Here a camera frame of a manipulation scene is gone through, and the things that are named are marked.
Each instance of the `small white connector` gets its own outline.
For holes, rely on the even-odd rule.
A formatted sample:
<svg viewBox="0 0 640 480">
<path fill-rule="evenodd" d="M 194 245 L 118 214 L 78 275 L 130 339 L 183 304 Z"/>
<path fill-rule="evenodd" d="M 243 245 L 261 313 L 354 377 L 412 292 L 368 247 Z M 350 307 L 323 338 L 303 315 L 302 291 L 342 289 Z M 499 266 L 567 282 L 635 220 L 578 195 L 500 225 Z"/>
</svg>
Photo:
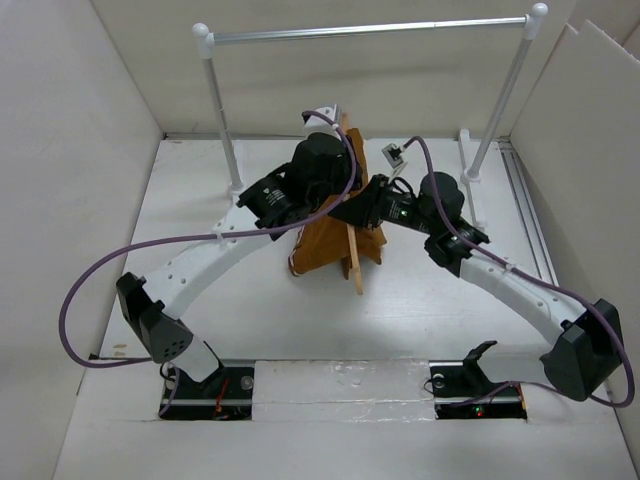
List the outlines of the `small white connector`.
<svg viewBox="0 0 640 480">
<path fill-rule="evenodd" d="M 213 58 L 213 33 L 209 32 L 209 27 L 204 23 L 196 23 L 191 29 L 196 38 L 198 54 L 202 60 Z"/>
<path fill-rule="evenodd" d="M 395 143 L 390 143 L 386 147 L 382 149 L 382 154 L 384 158 L 387 159 L 391 168 L 396 168 L 403 163 L 402 159 L 402 149 L 398 147 Z"/>
<path fill-rule="evenodd" d="M 331 135 L 333 137 L 339 137 L 339 135 L 336 133 L 336 127 L 339 128 L 340 126 L 342 112 L 340 111 L 340 107 L 338 106 L 338 104 L 334 103 L 333 105 L 316 108 L 315 111 L 321 113 L 325 117 L 329 117 L 329 119 L 331 120 L 331 124 L 328 124 L 321 118 L 311 116 L 307 118 L 306 122 L 304 122 L 304 127 L 302 127 L 304 136 L 308 137 L 312 133 L 320 132 L 326 133 L 327 135 Z"/>
<path fill-rule="evenodd" d="M 527 23 L 524 26 L 523 38 L 525 40 L 536 38 L 547 13 L 549 13 L 549 7 L 544 3 L 536 3 L 531 7 L 531 12 L 527 15 Z"/>
</svg>

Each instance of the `white curved arm link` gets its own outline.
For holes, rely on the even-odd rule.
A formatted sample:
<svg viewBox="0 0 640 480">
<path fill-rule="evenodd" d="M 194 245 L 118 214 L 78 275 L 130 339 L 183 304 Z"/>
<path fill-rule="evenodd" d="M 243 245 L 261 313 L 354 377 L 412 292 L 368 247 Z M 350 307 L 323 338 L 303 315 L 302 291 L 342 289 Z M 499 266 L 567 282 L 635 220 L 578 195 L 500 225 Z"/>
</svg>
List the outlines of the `white curved arm link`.
<svg viewBox="0 0 640 480">
<path fill-rule="evenodd" d="M 483 247 L 500 256 L 491 245 Z M 572 298 L 533 285 L 479 252 L 462 260 L 460 278 L 510 307 L 551 345 L 564 332 L 563 321 L 573 322 L 585 312 L 585 308 Z"/>
</svg>

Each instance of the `white rod frame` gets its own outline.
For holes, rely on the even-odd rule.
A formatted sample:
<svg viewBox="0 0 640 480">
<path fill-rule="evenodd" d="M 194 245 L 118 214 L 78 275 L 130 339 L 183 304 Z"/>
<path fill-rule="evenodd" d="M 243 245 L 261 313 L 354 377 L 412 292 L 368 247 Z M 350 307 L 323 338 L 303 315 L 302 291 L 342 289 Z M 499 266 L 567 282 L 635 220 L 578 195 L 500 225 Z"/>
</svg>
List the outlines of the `white rod frame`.
<svg viewBox="0 0 640 480">
<path fill-rule="evenodd" d="M 463 174 L 463 180 L 477 181 L 480 177 L 480 167 L 484 161 L 484 157 L 489 148 L 489 144 L 494 138 L 496 129 L 507 105 L 513 87 L 516 84 L 522 65 L 527 56 L 531 42 L 536 38 L 538 31 L 542 25 L 542 20 L 547 15 L 548 8 L 544 3 L 536 3 L 528 15 L 523 17 L 512 18 L 488 18 L 476 20 L 452 20 L 444 22 L 414 22 L 414 23 L 395 23 L 387 25 L 363 25 L 351 27 L 335 27 L 335 28 L 311 28 L 305 30 L 280 30 L 271 32 L 249 32 L 249 33 L 227 33 L 213 34 L 209 32 L 206 25 L 197 23 L 193 26 L 193 35 L 196 38 L 198 52 L 203 61 L 207 83 L 211 99 L 213 101 L 216 118 L 218 120 L 218 129 L 224 149 L 227 165 L 229 166 L 229 174 L 231 176 L 231 192 L 239 193 L 242 191 L 243 184 L 238 169 L 238 162 L 233 151 L 233 143 L 229 133 L 229 126 L 224 114 L 222 105 L 222 95 L 215 74 L 213 64 L 213 48 L 214 45 L 235 45 L 251 42 L 270 42 L 284 40 L 310 40 L 316 38 L 330 37 L 348 37 L 355 35 L 391 33 L 391 32 L 415 32 L 430 30 L 445 30 L 458 28 L 505 28 L 505 27 L 523 27 L 523 36 L 520 46 L 516 51 L 516 55 L 511 63 L 511 68 L 507 73 L 507 78 L 502 87 L 494 110 L 487 122 L 482 142 L 475 155 L 473 164 Z"/>
</svg>

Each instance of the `white pole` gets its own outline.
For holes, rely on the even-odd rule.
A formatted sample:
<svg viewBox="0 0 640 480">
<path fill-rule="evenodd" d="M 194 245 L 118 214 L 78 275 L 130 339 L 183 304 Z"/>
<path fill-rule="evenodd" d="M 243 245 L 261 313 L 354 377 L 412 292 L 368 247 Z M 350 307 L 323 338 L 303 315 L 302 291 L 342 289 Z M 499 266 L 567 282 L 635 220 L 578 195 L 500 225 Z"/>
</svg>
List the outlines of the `white pole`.
<svg viewBox="0 0 640 480">
<path fill-rule="evenodd" d="M 478 151 L 476 152 L 476 156 L 473 159 L 471 167 L 463 174 L 463 180 L 466 182 L 477 181 L 480 177 L 480 167 L 482 166 L 482 162 L 487 154 L 489 145 L 496 134 L 496 129 L 498 128 L 504 109 L 507 106 L 513 87 L 518 80 L 518 75 L 520 74 L 522 65 L 524 65 L 524 60 L 527 56 L 527 52 L 529 51 L 529 46 L 531 45 L 531 42 L 533 42 L 533 39 L 538 35 L 540 26 L 542 25 L 542 20 L 548 12 L 549 9 L 544 3 L 536 3 L 531 7 L 531 13 L 527 15 L 527 23 L 524 26 L 524 33 L 522 35 L 522 40 L 520 41 L 520 46 L 513 58 L 511 68 L 509 69 L 507 78 L 502 86 L 502 90 L 500 91 L 498 101 L 496 102 L 484 134 L 482 135 L 480 147 L 478 147 Z"/>
<path fill-rule="evenodd" d="M 216 77 L 216 71 L 213 66 L 213 34 L 209 33 L 206 25 L 197 23 L 193 26 L 193 35 L 196 37 L 198 52 L 200 53 L 204 73 L 207 77 L 209 93 L 211 94 L 216 120 L 218 121 L 220 140 L 222 141 L 222 148 L 229 167 L 229 175 L 231 177 L 230 190 L 232 193 L 239 193 L 244 188 L 244 185 L 240 178 L 238 161 L 236 160 L 236 155 L 233 150 L 233 142 L 231 141 L 229 125 L 227 124 L 227 116 L 224 113 L 224 107 L 222 105 L 218 78 Z"/>
</svg>

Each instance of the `cable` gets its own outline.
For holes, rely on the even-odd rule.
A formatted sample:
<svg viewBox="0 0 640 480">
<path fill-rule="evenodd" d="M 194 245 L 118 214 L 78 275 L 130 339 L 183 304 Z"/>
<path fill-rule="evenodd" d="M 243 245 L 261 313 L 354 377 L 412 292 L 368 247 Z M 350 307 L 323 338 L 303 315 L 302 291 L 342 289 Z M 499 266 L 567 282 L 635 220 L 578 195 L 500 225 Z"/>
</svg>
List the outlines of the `cable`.
<svg viewBox="0 0 640 480">
<path fill-rule="evenodd" d="M 180 369 L 179 368 L 175 368 L 171 363 L 169 363 L 169 365 L 171 365 L 173 367 L 173 370 L 176 372 L 176 375 L 175 375 L 175 377 L 173 377 L 173 388 L 171 389 L 171 392 L 169 393 L 169 398 L 167 398 L 167 403 L 158 412 L 158 416 L 159 417 L 162 417 L 162 415 L 167 413 L 169 411 L 169 409 L 171 408 L 171 404 L 173 403 L 173 399 L 176 398 L 176 393 L 178 392 L 178 383 L 180 382 Z"/>
<path fill-rule="evenodd" d="M 244 232 L 225 232 L 220 234 L 221 238 L 243 238 L 243 237 L 253 237 L 257 235 L 274 235 L 274 234 L 286 232 L 287 230 L 291 230 L 293 228 L 303 227 L 325 216 L 327 213 L 329 213 L 331 210 L 337 207 L 340 203 L 342 203 L 344 198 L 351 191 L 351 187 L 353 186 L 353 182 L 355 181 L 355 178 L 356 178 L 356 165 L 357 165 L 356 155 L 353 151 L 353 148 L 351 147 L 351 142 L 349 142 L 349 140 L 347 139 L 347 136 L 342 131 L 342 129 L 337 124 L 334 124 L 333 121 L 326 115 L 323 115 L 314 110 L 305 110 L 304 112 L 302 112 L 302 115 L 303 117 L 308 117 L 308 116 L 318 117 L 324 120 L 325 122 L 327 122 L 329 125 L 332 125 L 334 130 L 340 137 L 340 140 L 342 140 L 342 143 L 347 147 L 347 151 L 349 152 L 349 158 L 351 160 L 351 175 L 349 177 L 349 180 L 347 181 L 347 184 L 344 187 L 344 190 L 340 195 L 338 195 L 338 197 L 329 206 L 327 206 L 326 208 L 324 208 L 319 212 L 316 212 L 315 214 L 311 215 L 305 220 L 301 220 L 299 222 L 292 223 L 289 225 L 284 225 L 282 227 L 265 228 L 262 230 L 249 230 Z M 85 272 L 82 275 L 80 275 L 80 277 L 74 282 L 74 284 L 69 289 L 69 292 L 67 293 L 67 295 L 64 298 L 64 301 L 62 302 L 62 306 L 60 307 L 60 313 L 58 315 L 58 336 L 60 337 L 60 342 L 62 343 L 62 347 L 64 348 L 65 352 L 67 352 L 67 355 L 69 355 L 69 357 L 74 362 L 76 362 L 77 364 L 85 368 L 99 368 L 99 369 L 114 368 L 114 367 L 134 365 L 137 363 L 150 361 L 151 358 L 135 358 L 135 359 L 128 359 L 128 360 L 122 360 L 117 362 L 100 363 L 100 362 L 90 362 L 80 357 L 80 355 L 78 355 L 73 349 L 73 347 L 71 346 L 71 343 L 69 342 L 69 337 L 67 335 L 67 314 L 69 312 L 69 306 L 71 305 L 71 301 L 73 300 L 73 297 L 75 297 L 80 287 L 84 284 L 84 282 L 87 281 L 87 279 L 91 275 L 93 275 L 96 272 L 96 270 L 98 270 L 104 264 L 110 262 L 115 258 L 118 258 L 121 255 L 124 255 L 129 252 L 133 252 L 135 250 L 140 250 L 142 248 L 155 247 L 158 245 L 167 245 L 169 243 L 197 242 L 197 241 L 205 241 L 205 240 L 215 240 L 217 238 L 218 238 L 218 235 L 216 235 L 215 233 L 208 233 L 208 234 L 202 234 L 202 235 L 185 235 L 180 237 L 159 238 L 156 240 L 149 240 L 146 242 L 134 243 L 132 245 L 127 245 L 125 247 L 121 247 L 121 248 L 118 248 L 117 250 L 114 250 L 113 252 L 105 255 L 96 263 L 94 263 L 89 268 L 87 268 L 87 270 L 85 270 Z"/>
<path fill-rule="evenodd" d="M 509 265 L 509 262 L 507 262 L 504 259 L 500 258 L 499 256 L 495 255 L 494 253 L 482 248 L 481 246 L 476 245 L 475 243 L 471 242 L 470 240 L 467 240 L 467 238 L 465 238 L 463 235 L 460 235 L 460 233 L 456 230 L 456 228 L 449 221 L 449 218 L 447 217 L 447 214 L 445 213 L 444 208 L 442 207 L 442 200 L 440 199 L 440 194 L 438 192 L 438 185 L 436 183 L 435 176 L 434 176 L 435 170 L 433 168 L 433 162 L 431 160 L 431 153 L 429 152 L 429 147 L 427 147 L 426 142 L 424 141 L 424 139 L 422 137 L 415 136 L 415 137 L 410 138 L 403 145 L 403 148 L 405 148 L 405 149 L 408 148 L 414 142 L 418 142 L 420 147 L 422 147 L 422 151 L 424 153 L 425 160 L 427 161 L 427 170 L 429 172 L 429 180 L 430 180 L 430 183 L 431 183 L 431 190 L 433 191 L 433 199 L 434 199 L 435 204 L 436 204 L 436 209 L 438 210 L 438 214 L 440 215 L 440 218 L 442 219 L 442 222 L 447 227 L 447 230 L 449 230 L 449 232 L 452 235 L 455 235 L 456 237 L 458 237 L 458 239 L 464 245 L 466 245 L 467 247 L 472 248 L 474 250 L 477 250 L 478 252 L 482 253 L 483 255 L 486 255 L 491 260 L 493 260 L 494 262 L 498 263 L 499 265 L 501 265 L 504 268 L 510 268 L 511 271 L 514 272 L 519 277 L 521 277 L 521 278 L 533 283 L 534 285 L 537 285 L 537 286 L 542 287 L 542 288 L 549 289 L 549 290 L 557 292 L 557 293 L 559 293 L 561 295 L 566 295 L 567 297 L 573 298 L 574 300 L 580 302 L 580 304 L 582 304 L 582 306 L 585 307 L 589 311 L 589 313 L 591 313 L 598 320 L 598 322 L 600 323 L 602 328 L 604 328 L 604 330 L 609 335 L 609 338 L 611 338 L 611 342 L 613 343 L 614 348 L 616 349 L 616 351 L 618 352 L 618 355 L 620 356 L 620 360 L 622 362 L 622 365 L 624 367 L 624 371 L 625 371 L 625 374 L 626 374 L 626 377 L 627 377 L 627 397 L 622 402 L 611 402 L 609 400 L 605 400 L 605 399 L 596 397 L 594 395 L 589 396 L 589 398 L 591 400 L 594 400 L 595 402 L 598 402 L 598 403 L 602 404 L 602 405 L 605 405 L 605 406 L 608 406 L 608 407 L 613 407 L 613 408 L 625 408 L 625 407 L 628 407 L 629 405 L 631 405 L 631 403 L 633 403 L 633 399 L 634 399 L 635 393 L 636 393 L 636 384 L 635 384 L 635 379 L 634 379 L 634 375 L 633 375 L 633 369 L 631 367 L 631 362 L 629 361 L 629 357 L 627 355 L 627 352 L 625 351 L 624 346 L 622 345 L 622 342 L 618 338 L 618 335 L 613 330 L 611 325 L 609 325 L 607 320 L 602 316 L 602 314 L 593 305 L 591 305 L 585 298 L 583 298 L 582 296 L 578 295 L 577 293 L 574 293 L 571 290 L 568 290 L 566 288 L 558 287 L 556 285 L 547 283 L 547 282 L 545 282 L 543 280 L 540 280 L 539 278 L 536 278 L 536 277 L 533 277 L 533 276 L 529 275 L 526 272 L 523 272 L 522 270 L 520 270 L 520 269 L 518 269 L 516 267 L 511 268 L 511 265 Z M 560 394 L 560 392 L 558 392 L 556 389 L 554 389 L 552 387 L 549 387 L 547 385 L 544 385 L 542 383 L 510 381 L 510 382 L 505 382 L 500 387 L 496 388 L 494 391 L 488 393 L 487 395 L 484 395 L 484 396 L 482 396 L 480 398 L 477 398 L 477 399 L 467 400 L 466 402 L 461 402 L 461 403 L 458 403 L 457 405 L 459 405 L 459 406 L 469 405 L 470 403 L 473 403 L 475 401 L 484 400 L 485 398 L 490 397 L 492 395 L 495 395 L 496 393 L 504 390 L 508 386 L 513 386 L 513 385 L 517 385 L 517 384 L 520 384 L 520 383 L 529 383 L 530 385 L 536 385 L 538 387 L 545 388 L 546 390 L 550 390 L 552 392 L 556 392 L 556 393 Z"/>
</svg>

